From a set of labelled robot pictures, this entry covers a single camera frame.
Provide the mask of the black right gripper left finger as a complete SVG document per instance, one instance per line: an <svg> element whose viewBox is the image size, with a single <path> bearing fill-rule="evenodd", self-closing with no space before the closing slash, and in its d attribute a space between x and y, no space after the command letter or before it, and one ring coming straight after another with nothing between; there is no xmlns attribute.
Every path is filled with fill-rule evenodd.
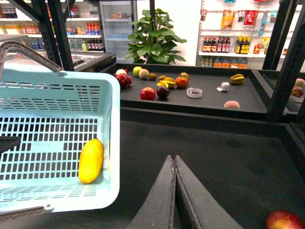
<svg viewBox="0 0 305 229"><path fill-rule="evenodd" d="M176 173L170 155L166 160L148 196L132 219L129 229L173 229Z"/></svg>

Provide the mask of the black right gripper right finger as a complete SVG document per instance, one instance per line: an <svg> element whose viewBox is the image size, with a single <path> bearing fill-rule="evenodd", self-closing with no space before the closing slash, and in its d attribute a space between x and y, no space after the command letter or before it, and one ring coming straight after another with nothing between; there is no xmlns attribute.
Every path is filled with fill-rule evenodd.
<svg viewBox="0 0 305 229"><path fill-rule="evenodd" d="M180 156L174 161L178 209L192 229L241 229L242 226L213 198Z"/></svg>

